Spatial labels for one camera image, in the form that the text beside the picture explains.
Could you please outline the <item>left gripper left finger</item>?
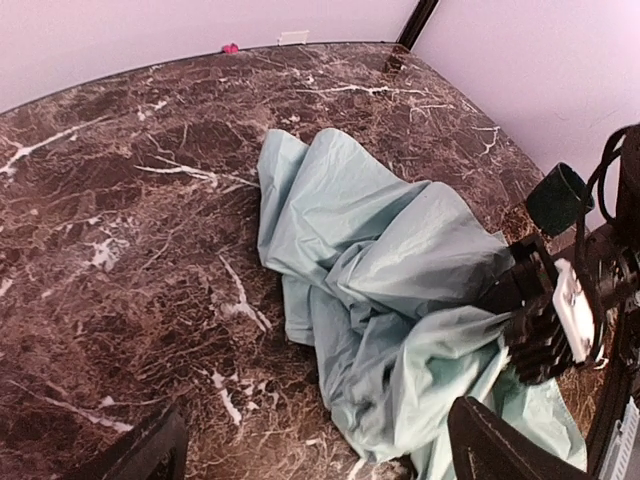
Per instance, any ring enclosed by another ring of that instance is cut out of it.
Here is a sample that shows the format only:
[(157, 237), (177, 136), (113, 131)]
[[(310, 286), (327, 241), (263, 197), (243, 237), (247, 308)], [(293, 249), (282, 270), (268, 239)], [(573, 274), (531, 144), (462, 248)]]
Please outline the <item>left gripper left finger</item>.
[(98, 479), (147, 479), (167, 460), (165, 479), (184, 479), (189, 434), (176, 406), (145, 418), (106, 453)]

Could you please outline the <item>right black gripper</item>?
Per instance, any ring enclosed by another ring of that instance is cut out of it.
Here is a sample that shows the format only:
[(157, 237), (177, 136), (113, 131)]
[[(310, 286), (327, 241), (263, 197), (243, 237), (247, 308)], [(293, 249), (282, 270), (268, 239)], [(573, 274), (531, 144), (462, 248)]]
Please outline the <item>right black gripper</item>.
[(512, 315), (504, 331), (511, 364), (520, 382), (538, 385), (574, 365), (552, 302), (558, 271), (538, 234), (510, 245), (509, 253), (514, 266), (480, 297), (479, 307)]

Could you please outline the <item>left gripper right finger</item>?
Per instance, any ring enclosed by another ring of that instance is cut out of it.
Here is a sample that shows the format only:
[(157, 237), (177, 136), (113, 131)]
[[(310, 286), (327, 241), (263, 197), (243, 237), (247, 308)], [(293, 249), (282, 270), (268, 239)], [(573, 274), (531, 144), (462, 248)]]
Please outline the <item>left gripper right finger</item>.
[(586, 472), (548, 453), (473, 397), (457, 398), (447, 427), (459, 480), (585, 480)]

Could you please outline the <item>mint green folding umbrella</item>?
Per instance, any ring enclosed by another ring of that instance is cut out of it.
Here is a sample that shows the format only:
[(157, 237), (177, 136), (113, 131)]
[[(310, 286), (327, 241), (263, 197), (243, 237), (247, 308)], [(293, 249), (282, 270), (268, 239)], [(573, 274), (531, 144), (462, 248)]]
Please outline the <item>mint green folding umbrella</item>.
[(312, 346), (331, 419), (373, 463), (451, 479), (453, 402), (471, 396), (577, 468), (585, 441), (555, 382), (507, 366), (507, 316), (476, 306), (512, 258), (440, 182), (396, 177), (336, 129), (264, 139), (257, 248), (282, 277), (285, 331)]

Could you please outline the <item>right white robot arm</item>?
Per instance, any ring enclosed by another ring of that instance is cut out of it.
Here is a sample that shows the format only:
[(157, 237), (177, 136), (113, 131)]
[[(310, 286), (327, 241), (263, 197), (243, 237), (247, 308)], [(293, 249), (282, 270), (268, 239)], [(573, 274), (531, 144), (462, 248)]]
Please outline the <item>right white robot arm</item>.
[[(620, 164), (616, 213), (605, 213), (605, 223), (587, 232), (589, 199), (603, 197), (614, 162)], [(524, 384), (541, 384), (568, 369), (595, 365), (604, 352), (607, 311), (639, 290), (637, 125), (609, 137), (575, 213), (572, 245), (550, 255), (537, 233), (510, 245), (514, 265), (476, 303), (494, 314), (513, 314), (505, 344)]]

